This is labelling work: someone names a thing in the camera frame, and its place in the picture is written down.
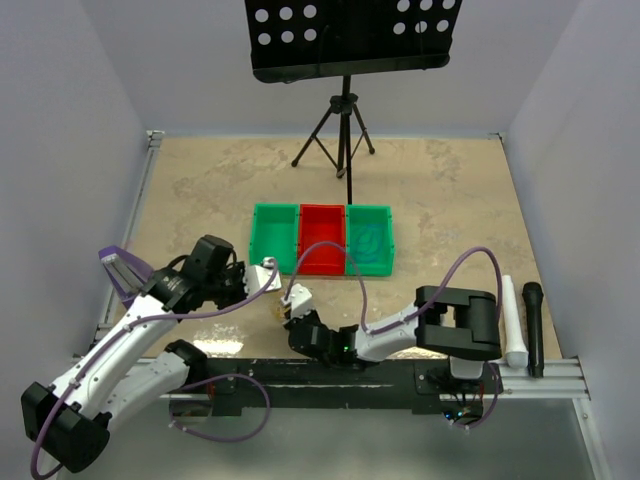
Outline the green bin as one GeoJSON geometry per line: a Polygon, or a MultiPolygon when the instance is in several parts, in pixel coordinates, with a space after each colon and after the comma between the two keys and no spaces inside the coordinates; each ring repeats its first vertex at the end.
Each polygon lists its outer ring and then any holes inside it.
{"type": "Polygon", "coordinates": [[[299,206],[256,203],[249,240],[249,262],[259,264],[274,257],[281,274],[291,274],[297,264],[299,206]]]}
{"type": "Polygon", "coordinates": [[[362,276],[389,277],[395,259],[392,210],[384,205],[346,206],[346,248],[362,276]]]}

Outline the red bin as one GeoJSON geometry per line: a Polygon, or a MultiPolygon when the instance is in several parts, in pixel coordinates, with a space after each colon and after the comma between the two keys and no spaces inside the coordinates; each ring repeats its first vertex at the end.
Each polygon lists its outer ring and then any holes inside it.
{"type": "MultiPolygon", "coordinates": [[[[299,210],[298,257],[313,245],[329,241],[345,247],[344,205],[301,204],[299,210]]],[[[341,276],[345,254],[332,246],[319,246],[305,257],[298,269],[302,275],[341,276]]]]}

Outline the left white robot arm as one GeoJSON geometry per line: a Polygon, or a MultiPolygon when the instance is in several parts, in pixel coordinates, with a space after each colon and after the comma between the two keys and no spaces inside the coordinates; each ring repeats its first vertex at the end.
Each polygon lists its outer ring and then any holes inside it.
{"type": "Polygon", "coordinates": [[[170,343],[143,370],[133,367],[181,321],[201,318],[205,303],[213,303],[217,315],[231,313],[266,290],[248,285],[250,267],[238,260],[231,243],[213,235],[202,236],[190,253],[160,269],[116,246],[102,249],[99,258],[126,312],[69,370],[47,384],[33,382],[22,393],[35,479],[62,469],[85,470],[116,427],[158,396],[200,390],[207,357],[186,341],[170,343]]]}

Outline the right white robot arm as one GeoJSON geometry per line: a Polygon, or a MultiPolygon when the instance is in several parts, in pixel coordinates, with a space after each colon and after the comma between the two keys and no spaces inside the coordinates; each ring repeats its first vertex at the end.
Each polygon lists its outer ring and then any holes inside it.
{"type": "Polygon", "coordinates": [[[312,294],[296,284],[281,298],[291,350],[328,367],[363,370],[397,352],[420,348],[449,358],[448,386],[469,392],[485,364],[502,356],[502,295],[472,289],[423,286],[415,301],[367,327],[332,330],[319,318],[312,294]]]}

